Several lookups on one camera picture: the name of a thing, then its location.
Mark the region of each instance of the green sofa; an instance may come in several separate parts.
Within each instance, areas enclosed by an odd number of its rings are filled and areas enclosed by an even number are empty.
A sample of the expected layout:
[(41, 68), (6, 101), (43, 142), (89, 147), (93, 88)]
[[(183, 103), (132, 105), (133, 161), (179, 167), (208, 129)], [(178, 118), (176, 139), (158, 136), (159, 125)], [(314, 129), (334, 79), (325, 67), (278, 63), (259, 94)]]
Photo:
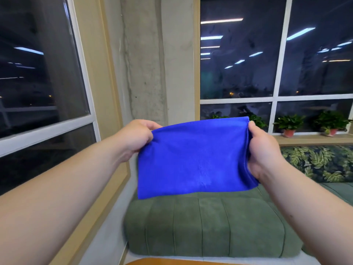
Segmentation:
[[(308, 177), (353, 204), (353, 146), (283, 147)], [(262, 185), (242, 192), (197, 192), (138, 200), (125, 216), (130, 251), (186, 257), (294, 257), (302, 241)]]

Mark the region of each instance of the red flower pot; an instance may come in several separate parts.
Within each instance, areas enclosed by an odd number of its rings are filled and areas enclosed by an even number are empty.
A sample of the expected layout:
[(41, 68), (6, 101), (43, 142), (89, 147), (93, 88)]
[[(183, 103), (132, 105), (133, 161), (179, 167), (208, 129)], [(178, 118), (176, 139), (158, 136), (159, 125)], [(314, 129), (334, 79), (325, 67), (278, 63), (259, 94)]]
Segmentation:
[(285, 129), (283, 132), (284, 137), (293, 137), (295, 130)]
[(330, 129), (329, 132), (325, 132), (327, 137), (333, 137), (337, 133), (338, 128)]

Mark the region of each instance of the towel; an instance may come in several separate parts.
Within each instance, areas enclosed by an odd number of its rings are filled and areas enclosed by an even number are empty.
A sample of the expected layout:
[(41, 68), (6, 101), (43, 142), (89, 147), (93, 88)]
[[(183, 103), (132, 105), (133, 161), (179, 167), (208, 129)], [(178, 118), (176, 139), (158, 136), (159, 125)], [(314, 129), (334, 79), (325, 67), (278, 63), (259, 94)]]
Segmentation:
[(153, 130), (138, 156), (138, 198), (258, 186), (247, 167), (249, 117), (201, 120)]

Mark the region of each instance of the leaf-patterned fabric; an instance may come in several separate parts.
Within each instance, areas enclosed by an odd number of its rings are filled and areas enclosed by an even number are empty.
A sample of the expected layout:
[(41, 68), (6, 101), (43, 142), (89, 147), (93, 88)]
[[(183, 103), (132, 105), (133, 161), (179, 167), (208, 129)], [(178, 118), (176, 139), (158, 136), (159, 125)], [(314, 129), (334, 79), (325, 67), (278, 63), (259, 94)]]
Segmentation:
[(282, 155), (315, 182), (353, 182), (353, 146), (282, 147)]

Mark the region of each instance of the person's left arm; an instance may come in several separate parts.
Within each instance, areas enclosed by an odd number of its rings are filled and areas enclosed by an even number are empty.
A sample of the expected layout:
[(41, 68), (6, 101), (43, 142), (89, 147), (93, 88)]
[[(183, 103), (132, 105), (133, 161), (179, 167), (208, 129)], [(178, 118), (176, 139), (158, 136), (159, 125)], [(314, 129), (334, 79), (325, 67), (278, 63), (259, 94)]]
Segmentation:
[(134, 120), (112, 137), (0, 196), (1, 264), (48, 264), (119, 164), (151, 141), (151, 130), (160, 127)]

